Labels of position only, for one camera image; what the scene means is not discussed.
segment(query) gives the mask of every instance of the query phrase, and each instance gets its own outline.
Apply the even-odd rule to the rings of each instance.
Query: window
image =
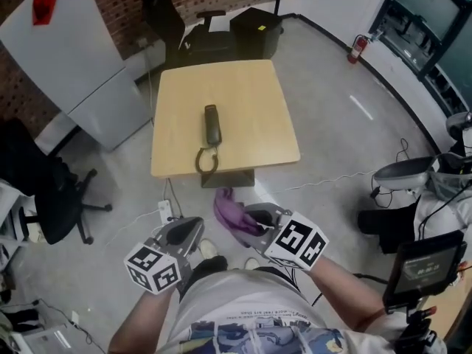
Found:
[[[370,30],[425,83],[447,116],[468,110],[467,100],[472,105],[471,1],[386,0]]]

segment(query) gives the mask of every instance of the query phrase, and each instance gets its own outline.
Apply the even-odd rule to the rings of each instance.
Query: graphic t-shirt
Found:
[[[205,277],[188,290],[158,353],[394,354],[391,341],[405,327],[405,314],[393,313],[377,319],[366,333],[328,329],[282,278],[232,270]]]

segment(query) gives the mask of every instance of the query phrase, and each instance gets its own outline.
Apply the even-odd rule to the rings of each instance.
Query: black box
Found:
[[[230,21],[240,59],[270,59],[277,50],[282,19],[273,13],[249,8]]]

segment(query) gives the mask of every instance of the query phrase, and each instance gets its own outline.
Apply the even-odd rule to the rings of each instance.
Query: purple cloth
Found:
[[[244,212],[242,204],[235,202],[232,188],[221,187],[216,190],[213,210],[216,219],[246,247],[248,245],[235,235],[235,231],[243,231],[254,236],[260,233],[256,220]]]

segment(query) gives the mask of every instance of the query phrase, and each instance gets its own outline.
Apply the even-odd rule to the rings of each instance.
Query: table leg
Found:
[[[202,175],[201,187],[211,189],[216,187],[250,187],[254,186],[254,169],[234,172],[219,172],[212,175]]]

